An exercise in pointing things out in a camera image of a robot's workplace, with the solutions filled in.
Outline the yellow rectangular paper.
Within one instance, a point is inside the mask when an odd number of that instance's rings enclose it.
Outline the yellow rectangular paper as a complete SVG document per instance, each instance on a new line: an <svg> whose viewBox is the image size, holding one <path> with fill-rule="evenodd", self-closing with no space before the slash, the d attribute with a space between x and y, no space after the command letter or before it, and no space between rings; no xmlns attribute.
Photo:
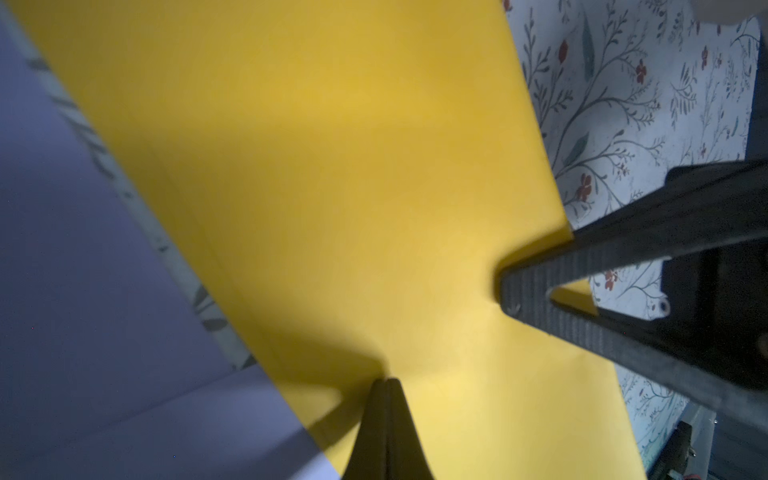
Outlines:
<svg viewBox="0 0 768 480"><path fill-rule="evenodd" d="M612 363L505 315L569 241L498 1L12 1L330 463L373 380L438 479L641 479Z"/></svg>

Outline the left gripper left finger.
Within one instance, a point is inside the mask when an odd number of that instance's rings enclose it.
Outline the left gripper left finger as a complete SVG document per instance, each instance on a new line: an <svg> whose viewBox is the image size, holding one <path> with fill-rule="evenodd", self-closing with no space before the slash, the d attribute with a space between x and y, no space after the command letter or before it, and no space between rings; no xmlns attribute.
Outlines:
<svg viewBox="0 0 768 480"><path fill-rule="evenodd" d="M376 380L365 404L343 480L387 478L387 426L386 382Z"/></svg>

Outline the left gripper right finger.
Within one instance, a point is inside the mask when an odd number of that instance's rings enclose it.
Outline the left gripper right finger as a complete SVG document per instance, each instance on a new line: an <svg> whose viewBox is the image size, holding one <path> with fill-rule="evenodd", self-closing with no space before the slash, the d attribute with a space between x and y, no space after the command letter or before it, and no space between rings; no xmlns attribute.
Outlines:
<svg viewBox="0 0 768 480"><path fill-rule="evenodd" d="M385 381L385 399L385 479L433 479L403 386L398 379Z"/></svg>

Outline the purple paper sheet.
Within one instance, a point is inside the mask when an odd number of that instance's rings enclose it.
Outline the purple paper sheet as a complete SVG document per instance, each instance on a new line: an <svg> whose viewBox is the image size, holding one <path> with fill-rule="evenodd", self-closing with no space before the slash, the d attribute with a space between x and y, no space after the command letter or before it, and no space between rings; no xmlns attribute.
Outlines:
<svg viewBox="0 0 768 480"><path fill-rule="evenodd" d="M1 20L1 475L333 479L267 375Z"/></svg>

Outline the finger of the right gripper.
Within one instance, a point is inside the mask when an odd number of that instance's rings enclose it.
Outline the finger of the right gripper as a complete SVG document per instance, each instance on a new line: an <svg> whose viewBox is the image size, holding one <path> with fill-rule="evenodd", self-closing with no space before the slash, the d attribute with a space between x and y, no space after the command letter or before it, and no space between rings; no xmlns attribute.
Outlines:
<svg viewBox="0 0 768 480"><path fill-rule="evenodd" d="M642 272L640 316L565 296ZM656 268L650 278L644 271ZM664 185L497 278L509 317L758 430L767 427L767 163L681 166Z"/></svg>

